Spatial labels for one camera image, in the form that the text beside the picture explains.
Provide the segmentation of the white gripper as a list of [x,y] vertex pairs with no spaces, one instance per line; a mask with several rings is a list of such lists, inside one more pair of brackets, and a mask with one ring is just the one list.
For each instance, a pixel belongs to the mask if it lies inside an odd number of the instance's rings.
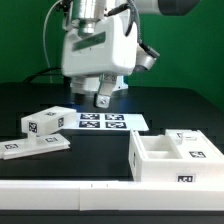
[[100,85],[95,105],[108,108],[116,75],[130,75],[136,63],[137,26],[132,25],[128,36],[124,34],[126,22],[111,16],[95,26],[95,33],[81,39],[73,29],[65,35],[62,54],[62,73],[74,76],[71,79],[71,92],[85,94],[86,78],[81,76],[99,75]]

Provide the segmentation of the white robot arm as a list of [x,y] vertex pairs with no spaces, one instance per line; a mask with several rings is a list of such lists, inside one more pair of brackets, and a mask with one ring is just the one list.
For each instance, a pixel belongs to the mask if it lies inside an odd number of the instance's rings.
[[151,69],[159,53],[141,39],[141,14],[184,16],[200,0],[70,0],[62,73],[75,96],[107,108],[124,76]]

